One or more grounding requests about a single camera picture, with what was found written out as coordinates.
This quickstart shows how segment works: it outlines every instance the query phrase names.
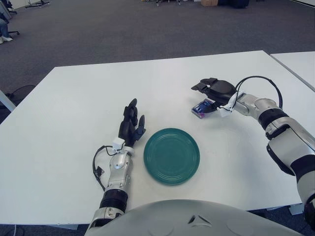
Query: person's leg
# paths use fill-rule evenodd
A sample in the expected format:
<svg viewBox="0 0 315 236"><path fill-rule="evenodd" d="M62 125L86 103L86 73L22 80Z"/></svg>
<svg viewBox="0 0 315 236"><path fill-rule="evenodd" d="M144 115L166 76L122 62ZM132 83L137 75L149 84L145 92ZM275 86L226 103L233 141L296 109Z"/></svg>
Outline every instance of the person's leg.
<svg viewBox="0 0 315 236"><path fill-rule="evenodd" d="M3 19L0 19L0 31L3 37L9 37L8 24Z"/></svg>

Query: white table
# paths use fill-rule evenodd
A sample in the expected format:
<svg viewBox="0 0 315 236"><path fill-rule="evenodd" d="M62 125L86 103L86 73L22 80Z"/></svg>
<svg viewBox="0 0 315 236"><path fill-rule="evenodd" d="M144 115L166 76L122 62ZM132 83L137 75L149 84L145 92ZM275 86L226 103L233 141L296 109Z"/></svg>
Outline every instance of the white table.
<svg viewBox="0 0 315 236"><path fill-rule="evenodd" d="M306 3L312 6L315 6L315 0L296 0L298 3Z"/></svg>
<svg viewBox="0 0 315 236"><path fill-rule="evenodd" d="M315 92L315 52L279 53L271 56Z"/></svg>
<svg viewBox="0 0 315 236"><path fill-rule="evenodd" d="M257 121L237 112L200 120L190 112L205 98L190 90L199 80L236 84L250 75L272 79L284 110L315 134L309 109L315 93L263 51L54 68L0 125L0 223L89 223L103 195L92 174L93 155L117 136L124 106L135 97L147 132L134 146L127 209L166 199L244 210L300 203L295 177L269 157ZM278 101L261 79L242 89ZM178 186L153 180L143 162L148 139L167 127L188 132L200 149L197 172ZM98 159L106 181L110 158L103 152Z"/></svg>

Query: white connector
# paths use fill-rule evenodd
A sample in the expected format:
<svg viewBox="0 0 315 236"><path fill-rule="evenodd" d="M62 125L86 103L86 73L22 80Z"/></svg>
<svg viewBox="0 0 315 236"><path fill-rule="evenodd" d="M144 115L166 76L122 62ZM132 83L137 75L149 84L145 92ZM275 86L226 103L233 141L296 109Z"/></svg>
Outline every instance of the white connector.
<svg viewBox="0 0 315 236"><path fill-rule="evenodd" d="M235 100L237 100L237 98L242 96L244 94L244 91L239 91L237 97L236 97L236 94L237 92L231 96L230 100L228 101L226 105L217 107L217 111L219 112L221 117L226 117L234 111L233 106L234 106Z"/></svg>
<svg viewBox="0 0 315 236"><path fill-rule="evenodd" d="M124 142L125 141L123 139L116 137L113 141L113 150L115 152L119 152L119 150L122 150L124 146Z"/></svg>

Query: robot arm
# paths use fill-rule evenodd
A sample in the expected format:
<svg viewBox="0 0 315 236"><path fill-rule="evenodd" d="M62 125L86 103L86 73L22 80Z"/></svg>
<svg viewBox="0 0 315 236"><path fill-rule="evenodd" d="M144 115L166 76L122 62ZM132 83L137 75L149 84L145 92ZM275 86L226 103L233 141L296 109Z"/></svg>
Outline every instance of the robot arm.
<svg viewBox="0 0 315 236"><path fill-rule="evenodd" d="M305 219L314 228L315 224L315 138L296 120L290 118L275 101L257 98L237 92L233 85L210 78L192 87L220 101L217 107L222 117L234 109L257 120L269 139L267 152L282 171L296 176L297 189L304 204Z"/></svg>
<svg viewBox="0 0 315 236"><path fill-rule="evenodd" d="M106 186L103 186L100 181L103 170L100 167L96 169L95 161L93 161L94 175L104 190L104 196L88 227L86 236L125 213L130 185L131 157L134 155L132 147L135 141L139 140L146 131L144 116L141 116L138 124L136 104L137 100L134 99L125 107L124 120L120 125L118 137L114 139L113 145L102 146L94 156L95 160L96 155L106 148L107 154L112 158L109 165L110 177ZM112 148L112 154L108 152L108 147Z"/></svg>

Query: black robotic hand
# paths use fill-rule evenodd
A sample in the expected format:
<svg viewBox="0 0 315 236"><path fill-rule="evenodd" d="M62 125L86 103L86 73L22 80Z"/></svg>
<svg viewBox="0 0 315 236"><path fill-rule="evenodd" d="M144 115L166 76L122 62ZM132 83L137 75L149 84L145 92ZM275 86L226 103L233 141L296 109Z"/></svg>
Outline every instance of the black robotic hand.
<svg viewBox="0 0 315 236"><path fill-rule="evenodd" d="M124 110L124 120L120 124L118 137L124 139L125 146L132 147L134 142L139 140L146 132L144 128L144 115L140 117L138 128L138 110L136 108L137 99L133 99Z"/></svg>
<svg viewBox="0 0 315 236"><path fill-rule="evenodd" d="M204 113L216 111L217 107L226 105L236 92L232 84L216 78L203 79L191 89L204 93L208 98L214 101L211 106L204 109Z"/></svg>

